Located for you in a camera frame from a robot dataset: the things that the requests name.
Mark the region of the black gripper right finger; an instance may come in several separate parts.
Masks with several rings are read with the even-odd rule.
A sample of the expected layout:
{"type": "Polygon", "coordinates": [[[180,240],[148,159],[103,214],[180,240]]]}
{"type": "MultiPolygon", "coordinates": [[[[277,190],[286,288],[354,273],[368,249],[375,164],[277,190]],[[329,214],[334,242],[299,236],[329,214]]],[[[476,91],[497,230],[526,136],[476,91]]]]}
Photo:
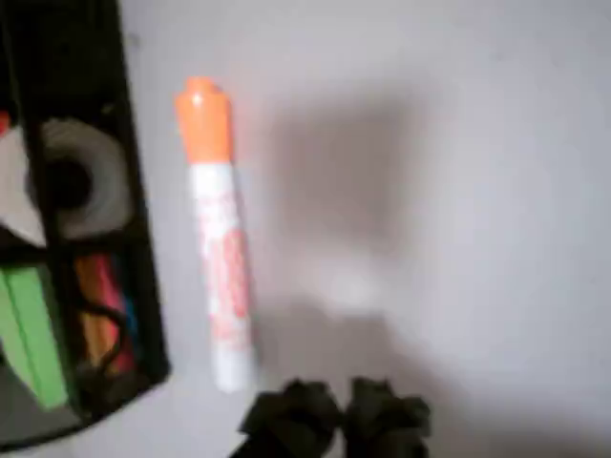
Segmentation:
{"type": "Polygon", "coordinates": [[[352,380],[343,421],[346,457],[428,457],[430,435],[431,408],[423,398],[401,397],[387,380],[352,380]]]}

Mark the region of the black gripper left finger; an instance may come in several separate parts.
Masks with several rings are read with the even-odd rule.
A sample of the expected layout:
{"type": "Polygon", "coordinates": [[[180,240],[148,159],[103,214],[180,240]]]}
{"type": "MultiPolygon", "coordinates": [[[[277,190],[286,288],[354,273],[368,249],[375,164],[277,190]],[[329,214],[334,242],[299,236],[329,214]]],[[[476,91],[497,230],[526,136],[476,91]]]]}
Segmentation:
{"type": "Polygon", "coordinates": [[[322,457],[343,413],[323,382],[294,379],[258,394],[240,426],[235,457],[322,457]]]}

